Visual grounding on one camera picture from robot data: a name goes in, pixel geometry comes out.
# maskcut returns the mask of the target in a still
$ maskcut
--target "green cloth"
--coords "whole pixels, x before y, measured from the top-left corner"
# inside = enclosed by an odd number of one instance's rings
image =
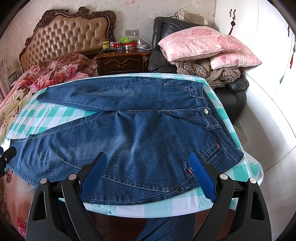
[[[125,37],[120,39],[120,42],[122,42],[122,43],[130,43],[131,38],[129,36],[125,36]]]

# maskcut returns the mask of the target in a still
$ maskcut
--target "blue denim jeans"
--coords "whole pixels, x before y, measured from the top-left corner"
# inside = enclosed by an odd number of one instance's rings
[[[191,241],[194,234],[195,213],[149,218],[135,241]]]
[[[197,151],[218,172],[243,156],[199,82],[109,77],[49,87],[39,101],[96,113],[11,140],[9,167],[27,182],[65,179],[102,151],[108,164],[88,203],[134,205],[199,186],[189,165]]]

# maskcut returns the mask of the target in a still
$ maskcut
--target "metal screw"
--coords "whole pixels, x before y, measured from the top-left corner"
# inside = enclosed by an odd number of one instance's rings
[[[253,184],[255,184],[257,181],[256,181],[255,178],[250,178],[250,182],[253,183]]]
[[[40,181],[40,183],[41,183],[41,184],[45,184],[45,183],[47,183],[47,179],[46,179],[46,178],[42,178],[41,181]]]
[[[68,178],[69,180],[74,180],[77,177],[76,174],[71,174]]]
[[[220,175],[220,178],[222,179],[222,180],[227,180],[228,179],[228,176],[226,175],[226,174],[221,174]]]

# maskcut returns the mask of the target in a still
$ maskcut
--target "blue gripper pad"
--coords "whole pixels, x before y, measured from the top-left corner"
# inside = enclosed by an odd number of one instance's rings
[[[214,203],[218,198],[216,195],[215,183],[213,182],[204,165],[201,163],[198,156],[194,152],[190,154],[189,163],[205,197],[210,199],[212,203]]]
[[[101,179],[107,166],[107,156],[103,153],[100,158],[96,161],[93,167],[89,170],[87,176],[80,184],[81,192],[79,198],[81,201],[85,201],[91,198],[94,190]]]

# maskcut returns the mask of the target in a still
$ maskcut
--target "drawer handle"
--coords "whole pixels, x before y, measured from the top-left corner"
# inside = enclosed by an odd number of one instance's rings
[[[124,68],[125,66],[127,66],[128,64],[123,64],[123,65],[120,65],[120,64],[118,64],[118,65],[116,65],[116,66],[118,66],[119,68]]]

